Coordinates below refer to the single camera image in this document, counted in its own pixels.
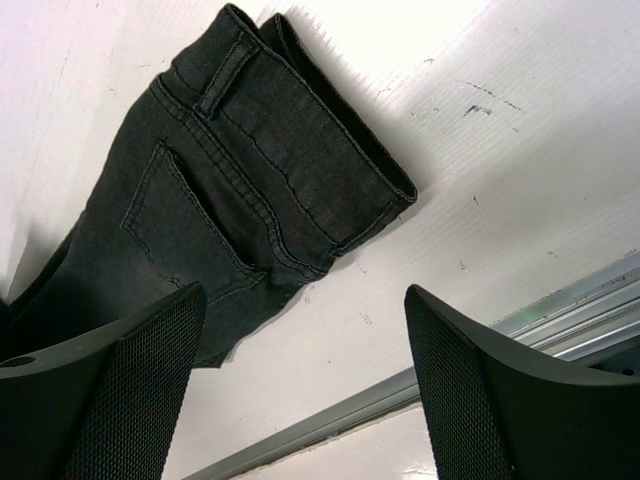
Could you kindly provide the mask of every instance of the silver metal edge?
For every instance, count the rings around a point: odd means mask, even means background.
[[[525,345],[575,361],[640,335],[640,254],[491,325]],[[274,463],[420,400],[413,368],[257,442],[185,480],[227,480]]]

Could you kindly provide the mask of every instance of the denim fabric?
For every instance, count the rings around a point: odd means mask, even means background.
[[[199,281],[208,308],[195,365],[218,367],[416,196],[286,19],[259,30],[227,5],[127,114],[63,260],[12,320],[0,355]]]

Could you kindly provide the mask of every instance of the screw hole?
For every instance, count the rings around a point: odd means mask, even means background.
[[[0,363],[0,368],[4,367],[20,367],[21,365],[29,365],[30,363],[35,362],[36,359],[33,357],[17,357],[11,358],[6,362]]]

